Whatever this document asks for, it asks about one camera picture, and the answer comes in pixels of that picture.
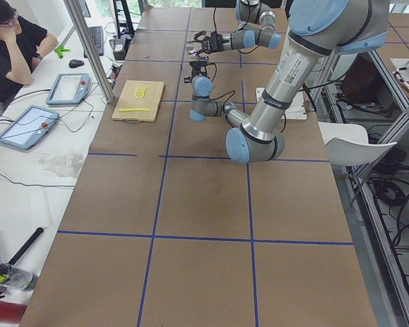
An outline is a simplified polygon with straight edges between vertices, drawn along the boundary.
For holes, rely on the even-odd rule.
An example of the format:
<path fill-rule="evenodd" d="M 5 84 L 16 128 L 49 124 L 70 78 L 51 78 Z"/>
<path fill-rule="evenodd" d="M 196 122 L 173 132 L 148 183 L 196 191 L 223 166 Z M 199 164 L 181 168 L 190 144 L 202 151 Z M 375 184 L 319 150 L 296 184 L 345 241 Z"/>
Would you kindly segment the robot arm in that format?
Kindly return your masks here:
<path fill-rule="evenodd" d="M 237 30 L 229 34 L 221 34 L 214 30 L 209 35 L 200 31 L 194 35 L 191 44 L 199 43 L 200 49 L 188 52 L 195 59 L 209 59 L 215 52 L 242 50 L 255 46 L 276 49 L 281 37 L 275 31 L 275 13 L 260 1 L 237 1 L 235 7 Z"/>
<path fill-rule="evenodd" d="M 349 55 L 381 47 L 387 38 L 388 17 L 388 1 L 293 1 L 288 10 L 288 41 L 252 113 L 211 99 L 210 79 L 195 73 L 191 120 L 220 116 L 231 125 L 226 152 L 237 163 L 274 159 L 284 150 L 277 124 L 318 60 L 331 53 Z"/>

